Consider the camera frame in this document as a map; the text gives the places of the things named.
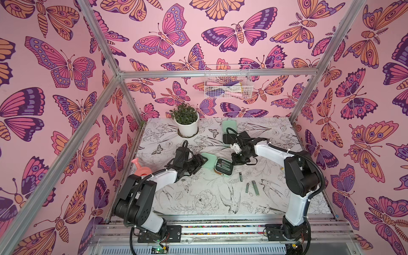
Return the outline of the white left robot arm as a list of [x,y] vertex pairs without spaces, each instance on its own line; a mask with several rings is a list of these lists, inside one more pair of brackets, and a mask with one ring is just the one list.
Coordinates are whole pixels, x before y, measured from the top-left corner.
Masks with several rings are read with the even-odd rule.
[[153,201],[157,190],[196,174],[208,158],[194,154],[185,140],[178,147],[175,157],[162,169],[146,176],[132,174],[125,180],[112,205],[112,215],[123,220],[126,227],[137,228],[162,238],[166,234],[165,220],[153,212]]

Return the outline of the green case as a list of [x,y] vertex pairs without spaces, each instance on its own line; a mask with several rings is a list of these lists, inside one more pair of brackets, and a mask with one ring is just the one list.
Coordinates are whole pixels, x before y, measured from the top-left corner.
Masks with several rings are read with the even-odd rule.
[[201,153],[201,156],[207,159],[202,166],[204,170],[213,171],[225,176],[231,176],[233,174],[234,165],[231,161],[209,153]]
[[237,139],[237,122],[224,120],[222,122],[223,143],[226,145],[234,144]]

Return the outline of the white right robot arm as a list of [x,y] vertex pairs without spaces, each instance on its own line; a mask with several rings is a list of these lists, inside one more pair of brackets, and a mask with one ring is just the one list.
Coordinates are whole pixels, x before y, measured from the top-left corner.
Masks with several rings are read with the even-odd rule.
[[267,138],[251,138],[246,132],[226,129],[227,141],[234,150],[233,165],[249,165],[252,158],[263,157],[284,168],[286,185],[290,191],[288,210],[280,227],[267,226],[275,240],[297,241],[311,237],[307,219],[313,197],[324,190],[324,176],[319,166],[303,150],[294,152],[273,145]]

